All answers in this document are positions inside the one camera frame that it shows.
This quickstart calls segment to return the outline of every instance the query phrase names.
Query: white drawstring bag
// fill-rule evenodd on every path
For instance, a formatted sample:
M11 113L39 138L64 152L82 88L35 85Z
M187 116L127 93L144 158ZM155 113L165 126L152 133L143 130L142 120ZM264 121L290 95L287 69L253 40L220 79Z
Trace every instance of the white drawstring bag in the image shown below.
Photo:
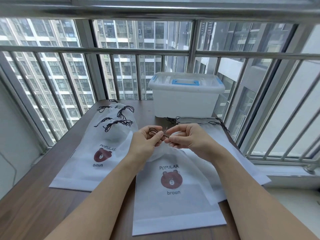
M80 144L49 187L92 191L118 165L138 130L133 116L133 121L121 120L116 117L118 111L106 108L101 113L107 116L104 119L97 112Z
M227 149L243 168L260 184L269 183L271 180L262 173L253 163L245 158L228 140L223 128L220 125L212 125L210 123L203 123L200 126L220 145ZM186 155L193 161L193 163L199 168L204 176L209 180L212 189L218 202L225 200L227 197L221 185L218 173L214 166L200 157L198 157L190 149L181 149Z
M136 177L132 235L226 224L209 181L162 143Z

